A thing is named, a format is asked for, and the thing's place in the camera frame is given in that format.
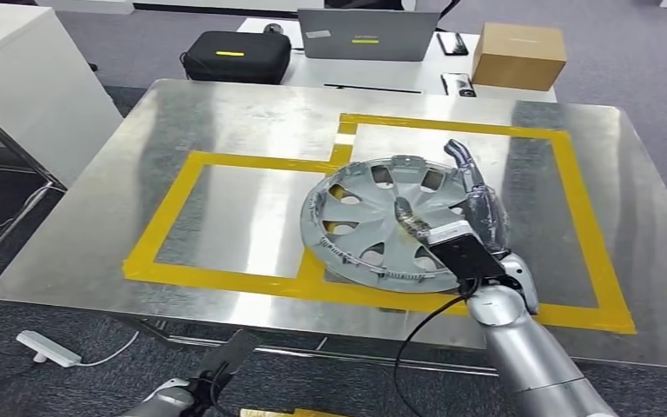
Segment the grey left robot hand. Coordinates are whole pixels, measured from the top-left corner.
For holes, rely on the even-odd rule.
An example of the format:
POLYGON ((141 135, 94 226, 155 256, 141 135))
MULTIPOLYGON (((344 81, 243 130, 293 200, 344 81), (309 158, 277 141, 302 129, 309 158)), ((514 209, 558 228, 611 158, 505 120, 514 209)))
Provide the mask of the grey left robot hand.
POLYGON ((260 339, 251 332, 238 330, 222 346, 208 351, 189 379, 186 390, 194 402, 181 412, 181 416, 204 416, 209 409, 214 409, 222 416, 239 416, 238 412, 232 412, 221 405, 221 392, 260 344, 260 339))

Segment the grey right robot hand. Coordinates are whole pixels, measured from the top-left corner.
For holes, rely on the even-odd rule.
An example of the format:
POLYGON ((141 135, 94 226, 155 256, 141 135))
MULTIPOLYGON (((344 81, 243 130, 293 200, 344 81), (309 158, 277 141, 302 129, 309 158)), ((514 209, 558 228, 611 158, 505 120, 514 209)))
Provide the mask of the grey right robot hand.
POLYGON ((470 150, 456 140, 449 140, 444 151, 456 168, 444 177, 446 186, 457 180, 464 197, 437 208, 415 210, 403 196, 394 201, 394 216, 401 227, 420 242, 433 245, 448 237, 473 234, 486 250, 501 258, 510 252, 508 216, 496 191, 485 183, 470 150))

